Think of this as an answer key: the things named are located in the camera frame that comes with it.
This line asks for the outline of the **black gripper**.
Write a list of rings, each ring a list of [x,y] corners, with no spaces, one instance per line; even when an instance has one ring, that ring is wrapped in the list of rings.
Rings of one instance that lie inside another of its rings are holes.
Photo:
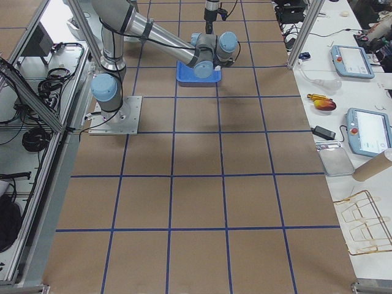
[[[204,20],[205,20],[205,33],[212,34],[213,33],[213,23],[217,19],[217,11],[216,10],[204,10]]]

